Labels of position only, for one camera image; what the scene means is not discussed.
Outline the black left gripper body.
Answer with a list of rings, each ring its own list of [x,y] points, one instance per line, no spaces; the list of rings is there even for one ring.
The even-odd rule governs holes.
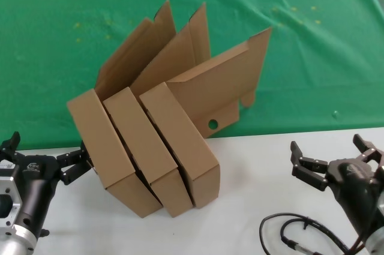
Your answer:
[[[48,235],[43,225],[50,203],[60,180],[61,168],[55,157],[48,155],[14,154],[18,165],[17,175],[22,200],[16,224],[34,235]]]

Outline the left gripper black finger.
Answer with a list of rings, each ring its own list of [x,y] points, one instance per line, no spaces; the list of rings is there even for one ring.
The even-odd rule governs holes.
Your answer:
[[[20,143],[20,134],[15,131],[10,139],[1,143],[1,161],[7,160],[11,163],[18,162],[17,147]]]
[[[60,180],[64,185],[71,184],[92,169],[92,160],[84,142],[81,142],[80,149],[59,155],[56,160],[61,170],[69,167],[60,173]]]

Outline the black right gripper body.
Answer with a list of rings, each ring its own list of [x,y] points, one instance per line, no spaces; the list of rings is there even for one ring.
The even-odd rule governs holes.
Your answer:
[[[370,165],[357,159],[329,163],[326,179],[336,201],[363,238],[383,227],[383,215],[377,203],[382,190]]]

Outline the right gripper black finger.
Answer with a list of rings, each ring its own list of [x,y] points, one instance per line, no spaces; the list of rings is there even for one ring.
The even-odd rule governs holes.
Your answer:
[[[383,151],[377,149],[372,142],[364,140],[359,134],[355,134],[353,144],[361,153],[357,156],[357,159],[365,163],[373,160],[377,164],[383,164]]]
[[[291,142],[290,150],[290,161],[293,165],[292,175],[315,189],[324,191],[328,186],[328,180],[320,174],[327,172],[328,163],[303,156],[295,141]]]

